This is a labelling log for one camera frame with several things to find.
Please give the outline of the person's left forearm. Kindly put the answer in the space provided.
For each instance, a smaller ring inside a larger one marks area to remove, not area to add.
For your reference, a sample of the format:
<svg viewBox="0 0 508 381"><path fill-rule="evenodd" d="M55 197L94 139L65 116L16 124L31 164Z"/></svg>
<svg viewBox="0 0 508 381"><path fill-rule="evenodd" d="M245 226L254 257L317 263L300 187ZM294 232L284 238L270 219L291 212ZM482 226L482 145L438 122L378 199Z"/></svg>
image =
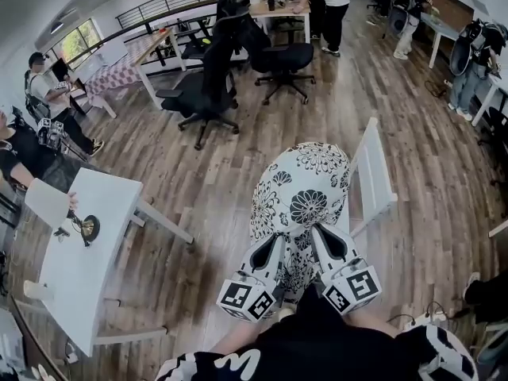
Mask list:
<svg viewBox="0 0 508 381"><path fill-rule="evenodd" d="M257 348L261 356L274 354L288 338L287 327L282 323L270 325L264 321L257 323L238 321L231 329L210 349L210 352L226 356L235 352L247 352Z"/></svg>

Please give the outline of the grey-top white table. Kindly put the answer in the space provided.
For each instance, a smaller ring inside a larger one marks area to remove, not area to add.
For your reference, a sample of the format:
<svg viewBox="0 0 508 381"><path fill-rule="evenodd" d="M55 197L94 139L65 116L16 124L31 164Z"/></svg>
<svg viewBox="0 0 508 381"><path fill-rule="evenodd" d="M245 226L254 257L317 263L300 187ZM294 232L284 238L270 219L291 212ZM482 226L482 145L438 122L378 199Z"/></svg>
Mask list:
<svg viewBox="0 0 508 381"><path fill-rule="evenodd" d="M459 33L455 29L452 29L447 23L427 13L423 13L421 15L421 21L434 31L432 52L428 64L429 69L433 69L437 58L437 52L440 47L441 38L445 37L449 40L456 41L459 37Z"/></svg>

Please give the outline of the white dish red stains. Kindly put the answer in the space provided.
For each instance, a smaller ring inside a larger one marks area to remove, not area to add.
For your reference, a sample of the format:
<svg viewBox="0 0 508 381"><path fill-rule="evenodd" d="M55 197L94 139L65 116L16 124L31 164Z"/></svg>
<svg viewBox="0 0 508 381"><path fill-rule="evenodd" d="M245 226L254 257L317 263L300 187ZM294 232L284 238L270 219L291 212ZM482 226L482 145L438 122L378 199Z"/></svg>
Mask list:
<svg viewBox="0 0 508 381"><path fill-rule="evenodd" d="M53 375L45 370L42 364L38 364L36 367L32 366L31 371L37 381L57 381Z"/></svg>

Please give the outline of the floral white cushion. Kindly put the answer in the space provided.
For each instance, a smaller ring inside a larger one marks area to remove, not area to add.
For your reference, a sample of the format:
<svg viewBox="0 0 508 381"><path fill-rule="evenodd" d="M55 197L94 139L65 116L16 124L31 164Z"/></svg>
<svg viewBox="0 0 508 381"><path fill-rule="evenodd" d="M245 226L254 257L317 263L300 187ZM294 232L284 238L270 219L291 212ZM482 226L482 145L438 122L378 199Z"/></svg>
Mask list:
<svg viewBox="0 0 508 381"><path fill-rule="evenodd" d="M282 152L254 189L250 240L255 243L272 234L283 237L283 262L276 278L286 303L298 303L320 270L310 228L315 223L337 223L349 173L349 158L338 146L305 142Z"/></svg>

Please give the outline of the brown wooden counter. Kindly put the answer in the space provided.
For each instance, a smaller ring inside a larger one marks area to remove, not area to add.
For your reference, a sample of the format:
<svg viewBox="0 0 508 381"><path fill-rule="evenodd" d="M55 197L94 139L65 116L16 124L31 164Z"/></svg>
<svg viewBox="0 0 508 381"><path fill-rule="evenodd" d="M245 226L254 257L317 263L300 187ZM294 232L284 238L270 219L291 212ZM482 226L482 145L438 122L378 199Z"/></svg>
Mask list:
<svg viewBox="0 0 508 381"><path fill-rule="evenodd" d="M474 10L459 0L432 0L433 7L439 10L437 16L452 29L460 31L472 22Z"/></svg>

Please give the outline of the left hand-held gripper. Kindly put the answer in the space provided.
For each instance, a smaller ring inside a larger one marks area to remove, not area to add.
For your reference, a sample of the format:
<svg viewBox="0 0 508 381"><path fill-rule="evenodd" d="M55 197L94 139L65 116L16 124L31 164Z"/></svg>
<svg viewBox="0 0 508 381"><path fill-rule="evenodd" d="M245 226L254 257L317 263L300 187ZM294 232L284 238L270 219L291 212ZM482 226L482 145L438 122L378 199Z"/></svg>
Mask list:
<svg viewBox="0 0 508 381"><path fill-rule="evenodd" d="M224 281L217 305L233 318L257 323L273 316L283 290L278 277L285 240L272 234L257 241L244 255L241 271Z"/></svg>

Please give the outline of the white rectangular table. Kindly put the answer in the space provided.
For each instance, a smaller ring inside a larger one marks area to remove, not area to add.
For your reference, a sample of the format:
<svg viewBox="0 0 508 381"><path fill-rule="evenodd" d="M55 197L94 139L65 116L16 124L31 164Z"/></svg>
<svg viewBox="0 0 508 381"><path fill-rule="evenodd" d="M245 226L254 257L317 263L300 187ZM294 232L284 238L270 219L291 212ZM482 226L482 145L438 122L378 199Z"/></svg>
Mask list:
<svg viewBox="0 0 508 381"><path fill-rule="evenodd" d="M65 223L70 233L63 241L48 242L39 281L52 292L44 301L46 310L72 342L87 356L94 347L142 341L167 334L167 329L136 329L99 333L106 280L130 222L143 225L136 211L161 224L188 244L194 238L162 215L142 197L140 182L83 168L71 186L79 200L79 211L94 215L100 222L98 238L91 246Z"/></svg>

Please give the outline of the person's black printed shirt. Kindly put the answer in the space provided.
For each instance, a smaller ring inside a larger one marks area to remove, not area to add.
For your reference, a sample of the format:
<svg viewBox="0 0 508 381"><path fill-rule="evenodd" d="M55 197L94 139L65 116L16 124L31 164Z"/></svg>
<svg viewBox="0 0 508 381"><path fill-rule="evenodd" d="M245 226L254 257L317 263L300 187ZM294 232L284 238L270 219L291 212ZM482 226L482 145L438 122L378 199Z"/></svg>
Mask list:
<svg viewBox="0 0 508 381"><path fill-rule="evenodd" d="M314 285L276 323L289 336L274 354L186 353L165 361L155 381L479 381L471 355L448 330L420 325L392 338L355 327Z"/></svg>

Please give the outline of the person's right forearm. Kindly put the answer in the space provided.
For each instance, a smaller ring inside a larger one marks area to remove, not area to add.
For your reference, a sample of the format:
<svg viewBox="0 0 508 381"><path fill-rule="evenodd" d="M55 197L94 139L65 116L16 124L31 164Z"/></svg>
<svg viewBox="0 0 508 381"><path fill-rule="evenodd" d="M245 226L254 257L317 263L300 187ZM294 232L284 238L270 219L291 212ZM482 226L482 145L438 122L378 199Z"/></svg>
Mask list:
<svg viewBox="0 0 508 381"><path fill-rule="evenodd" d="M401 331L390 323L378 318L366 309L353 310L344 316L344 320L355 327L374 329L396 338Z"/></svg>

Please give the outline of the window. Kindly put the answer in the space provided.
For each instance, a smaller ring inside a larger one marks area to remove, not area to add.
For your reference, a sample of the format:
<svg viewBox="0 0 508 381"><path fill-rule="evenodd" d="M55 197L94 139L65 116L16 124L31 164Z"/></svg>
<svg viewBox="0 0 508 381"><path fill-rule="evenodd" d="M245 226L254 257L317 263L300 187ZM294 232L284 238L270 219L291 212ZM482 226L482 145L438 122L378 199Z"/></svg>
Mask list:
<svg viewBox="0 0 508 381"><path fill-rule="evenodd" d="M94 52L88 52L88 49L100 40L94 22L88 19L53 45L47 54L52 60L62 59L71 70L75 70Z"/></svg>

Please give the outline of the white side table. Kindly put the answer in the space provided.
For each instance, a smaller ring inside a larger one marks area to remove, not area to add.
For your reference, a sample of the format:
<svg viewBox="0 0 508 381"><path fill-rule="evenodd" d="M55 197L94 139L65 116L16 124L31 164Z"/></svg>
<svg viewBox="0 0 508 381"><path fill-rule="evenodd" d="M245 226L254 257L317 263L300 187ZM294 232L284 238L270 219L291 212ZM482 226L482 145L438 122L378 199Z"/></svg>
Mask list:
<svg viewBox="0 0 508 381"><path fill-rule="evenodd" d="M501 70L500 76L489 74L487 81L489 82L490 87L484 100L481 101L481 107L471 121L473 127L478 125L483 114L490 107L491 100L495 96L496 92L501 91L502 93L508 94L508 67Z"/></svg>
<svg viewBox="0 0 508 381"><path fill-rule="evenodd" d="M501 224L494 227L489 233L489 238L495 237L499 233L501 233L503 230L508 229L508 218Z"/></svg>

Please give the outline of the brass lamp white shade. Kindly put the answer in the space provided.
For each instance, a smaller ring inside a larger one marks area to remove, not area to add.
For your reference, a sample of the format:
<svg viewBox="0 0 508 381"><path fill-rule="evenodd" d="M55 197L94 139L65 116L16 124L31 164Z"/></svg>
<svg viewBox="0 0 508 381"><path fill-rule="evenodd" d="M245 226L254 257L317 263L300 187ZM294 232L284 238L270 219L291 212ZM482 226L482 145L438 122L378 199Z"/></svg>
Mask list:
<svg viewBox="0 0 508 381"><path fill-rule="evenodd" d="M30 183L25 194L25 204L52 228L53 233L59 227L64 229L64 223L70 222L86 248L90 247L99 235L100 222L96 216L88 215L80 219L71 206L71 197L40 179L34 179ZM67 237L57 238L62 242Z"/></svg>

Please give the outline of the wood-top white table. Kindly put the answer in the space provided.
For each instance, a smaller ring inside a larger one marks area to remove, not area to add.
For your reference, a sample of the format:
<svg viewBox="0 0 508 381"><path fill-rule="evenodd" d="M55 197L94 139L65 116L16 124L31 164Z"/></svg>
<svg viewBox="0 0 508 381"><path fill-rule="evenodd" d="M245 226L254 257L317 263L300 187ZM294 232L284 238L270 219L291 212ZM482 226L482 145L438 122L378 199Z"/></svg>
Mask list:
<svg viewBox="0 0 508 381"><path fill-rule="evenodd" d="M133 58L133 66L135 71L140 77L141 82L144 84L145 90L148 92L154 105L158 110L161 110L161 99L156 96L156 91L148 79L148 76L142 69L142 63L150 56L150 53L157 50L160 45L167 39L170 39L170 46L175 50L175 57L178 61L179 67L182 71L187 70L187 66L182 58L182 53L179 49L176 35L172 27L162 29L157 33L148 34L146 36L138 37L126 44L127 51Z"/></svg>

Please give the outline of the wood-top white desk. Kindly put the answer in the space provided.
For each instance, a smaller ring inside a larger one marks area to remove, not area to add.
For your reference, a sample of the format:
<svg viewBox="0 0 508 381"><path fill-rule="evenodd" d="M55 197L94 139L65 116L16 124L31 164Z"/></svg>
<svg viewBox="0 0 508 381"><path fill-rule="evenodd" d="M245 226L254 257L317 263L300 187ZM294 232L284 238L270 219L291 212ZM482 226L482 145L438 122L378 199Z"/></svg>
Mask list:
<svg viewBox="0 0 508 381"><path fill-rule="evenodd" d="M304 5L304 8L298 12L294 12L294 8L298 5L297 2L286 2L284 6L279 3L275 4L275 8L270 10L267 0L249 0L249 13L255 19L258 26L268 34L269 21L268 18L280 19L282 17L302 17L304 21L305 42L310 43L310 6L309 3Z"/></svg>

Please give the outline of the white wooden chair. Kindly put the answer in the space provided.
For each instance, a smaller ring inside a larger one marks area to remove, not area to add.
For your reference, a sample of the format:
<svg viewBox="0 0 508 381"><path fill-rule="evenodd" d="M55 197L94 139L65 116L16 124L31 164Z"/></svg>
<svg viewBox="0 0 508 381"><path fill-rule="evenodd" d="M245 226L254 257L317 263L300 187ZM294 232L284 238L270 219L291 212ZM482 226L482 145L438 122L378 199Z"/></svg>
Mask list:
<svg viewBox="0 0 508 381"><path fill-rule="evenodd" d="M363 220L350 231L358 237L380 214L398 201L393 192L383 145L377 128L379 120L371 117L351 161L351 173L360 181Z"/></svg>

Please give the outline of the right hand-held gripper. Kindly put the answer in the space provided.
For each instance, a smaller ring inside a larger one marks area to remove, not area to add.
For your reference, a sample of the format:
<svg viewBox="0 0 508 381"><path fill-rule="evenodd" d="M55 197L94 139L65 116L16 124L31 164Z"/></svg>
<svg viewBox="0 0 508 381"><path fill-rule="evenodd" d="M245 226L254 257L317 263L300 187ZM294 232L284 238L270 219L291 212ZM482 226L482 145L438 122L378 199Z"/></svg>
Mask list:
<svg viewBox="0 0 508 381"><path fill-rule="evenodd" d="M382 293L375 268L358 256L349 234L335 225L317 223L310 236L323 274L322 297L341 316L366 306Z"/></svg>

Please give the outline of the dark wooden desk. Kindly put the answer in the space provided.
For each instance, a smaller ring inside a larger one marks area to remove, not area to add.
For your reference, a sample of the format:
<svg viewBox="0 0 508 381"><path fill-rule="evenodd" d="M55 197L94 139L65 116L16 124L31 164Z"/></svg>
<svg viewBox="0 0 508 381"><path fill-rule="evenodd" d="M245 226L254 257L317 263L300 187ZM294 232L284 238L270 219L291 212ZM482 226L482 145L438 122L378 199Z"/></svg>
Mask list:
<svg viewBox="0 0 508 381"><path fill-rule="evenodd" d="M9 296L7 298L7 306L0 306L0 308L8 310L14 316L21 330L26 366L26 369L20 372L15 371L13 368L0 368L0 379L2 381L37 381L33 376L31 367L42 364L45 370L53 375L57 381L69 381L67 376L58 368L54 360L38 341L16 300L12 296Z"/></svg>

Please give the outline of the white cylinder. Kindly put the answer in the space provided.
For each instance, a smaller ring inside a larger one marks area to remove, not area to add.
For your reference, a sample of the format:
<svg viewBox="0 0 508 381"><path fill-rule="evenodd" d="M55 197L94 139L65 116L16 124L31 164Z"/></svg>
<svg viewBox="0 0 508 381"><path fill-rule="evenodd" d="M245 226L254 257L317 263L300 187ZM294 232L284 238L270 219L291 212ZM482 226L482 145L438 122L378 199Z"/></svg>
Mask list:
<svg viewBox="0 0 508 381"><path fill-rule="evenodd" d="M23 283L23 292L27 298L47 302L53 300L54 293L45 283L35 283L26 280Z"/></svg>

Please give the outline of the black mesh office chair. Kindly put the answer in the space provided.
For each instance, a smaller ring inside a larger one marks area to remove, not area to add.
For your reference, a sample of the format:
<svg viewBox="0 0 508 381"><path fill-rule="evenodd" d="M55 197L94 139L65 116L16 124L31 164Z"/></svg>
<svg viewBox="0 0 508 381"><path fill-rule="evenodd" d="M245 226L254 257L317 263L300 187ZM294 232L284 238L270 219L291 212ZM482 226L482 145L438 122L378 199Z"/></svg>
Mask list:
<svg viewBox="0 0 508 381"><path fill-rule="evenodd" d="M269 104L271 97L282 86L292 87L302 96L302 104L308 103L308 95L294 82L309 80L312 84L316 83L314 75L298 74L314 58L314 46L311 43L273 45L249 13L241 17L237 41L247 51L251 68L264 74L256 79L255 85L259 86L262 82L275 83L273 90L263 99L263 106Z"/></svg>
<svg viewBox="0 0 508 381"><path fill-rule="evenodd" d="M231 127L234 134L240 132L239 125L224 117L224 112L238 107L230 62L237 47L234 28L245 13L243 6L231 0L217 0L217 20L211 42L202 54L203 69L185 75L174 89L156 92L164 110L178 112L184 117L178 124L180 131L189 124L201 123L194 144L198 151L202 149L206 127L212 121Z"/></svg>

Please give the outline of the white power strip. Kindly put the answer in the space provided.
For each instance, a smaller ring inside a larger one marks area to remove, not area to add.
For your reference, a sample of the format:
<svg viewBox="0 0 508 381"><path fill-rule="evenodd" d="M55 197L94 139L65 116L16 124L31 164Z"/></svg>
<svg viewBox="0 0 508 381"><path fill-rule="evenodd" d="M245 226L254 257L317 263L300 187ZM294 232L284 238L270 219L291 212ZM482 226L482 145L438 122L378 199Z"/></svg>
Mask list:
<svg viewBox="0 0 508 381"><path fill-rule="evenodd" d="M418 327L420 325L437 325L440 326L442 323L446 322L448 319L446 315L442 312L439 313L424 313L414 320L411 320L407 324L404 325L403 331L407 332L411 329Z"/></svg>

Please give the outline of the white box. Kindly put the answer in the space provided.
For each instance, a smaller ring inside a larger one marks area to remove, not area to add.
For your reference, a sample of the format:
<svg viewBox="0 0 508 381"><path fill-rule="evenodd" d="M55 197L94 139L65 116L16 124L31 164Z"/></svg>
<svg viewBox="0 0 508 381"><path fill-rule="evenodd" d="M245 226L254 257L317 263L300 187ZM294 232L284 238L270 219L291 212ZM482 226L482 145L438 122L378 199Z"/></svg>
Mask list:
<svg viewBox="0 0 508 381"><path fill-rule="evenodd" d="M14 316L0 308L0 368L26 369L23 336Z"/></svg>

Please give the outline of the checkered cloth table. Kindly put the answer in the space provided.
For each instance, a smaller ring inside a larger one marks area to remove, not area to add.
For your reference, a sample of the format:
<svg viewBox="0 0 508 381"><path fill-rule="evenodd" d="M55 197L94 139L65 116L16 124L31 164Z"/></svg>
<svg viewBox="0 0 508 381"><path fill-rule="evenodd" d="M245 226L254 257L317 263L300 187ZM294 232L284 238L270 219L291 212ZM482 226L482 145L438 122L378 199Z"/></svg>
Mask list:
<svg viewBox="0 0 508 381"><path fill-rule="evenodd" d="M116 113L105 99L108 90L135 83L139 80L134 63L136 59L123 41L110 40L94 52L77 69L84 83L88 102L103 108L113 119Z"/></svg>

